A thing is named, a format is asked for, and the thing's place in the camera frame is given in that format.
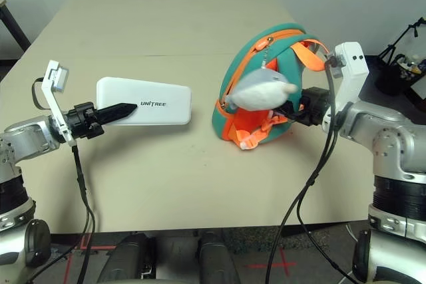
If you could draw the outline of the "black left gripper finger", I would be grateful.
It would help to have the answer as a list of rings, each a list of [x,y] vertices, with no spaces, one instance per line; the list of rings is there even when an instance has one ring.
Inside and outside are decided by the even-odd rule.
[[[106,108],[97,109],[96,117],[99,122],[114,122],[131,115],[136,109],[137,104],[118,103]]]

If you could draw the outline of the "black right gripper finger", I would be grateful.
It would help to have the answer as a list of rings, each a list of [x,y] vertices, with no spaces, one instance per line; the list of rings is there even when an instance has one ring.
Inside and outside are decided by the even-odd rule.
[[[274,114],[277,116],[282,116],[284,118],[287,118],[289,122],[299,122],[303,116],[303,113],[300,113],[300,112],[286,113],[281,111],[275,111]]]
[[[296,105],[294,106],[293,102],[290,100],[287,100],[283,105],[282,105],[282,111],[284,113],[299,113],[303,110],[303,106],[302,105]]]

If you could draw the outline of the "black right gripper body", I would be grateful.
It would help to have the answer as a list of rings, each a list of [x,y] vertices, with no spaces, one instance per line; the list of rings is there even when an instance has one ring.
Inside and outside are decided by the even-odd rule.
[[[303,106],[300,115],[300,122],[303,125],[321,125],[324,115],[330,106],[329,90],[316,86],[303,89],[300,106]]]

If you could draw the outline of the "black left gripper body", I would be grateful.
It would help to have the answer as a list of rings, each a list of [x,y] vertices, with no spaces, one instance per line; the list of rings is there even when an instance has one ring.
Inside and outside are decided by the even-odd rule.
[[[74,139],[91,139],[104,134],[102,125],[97,118],[97,110],[92,102],[74,106],[65,114],[65,120]]]

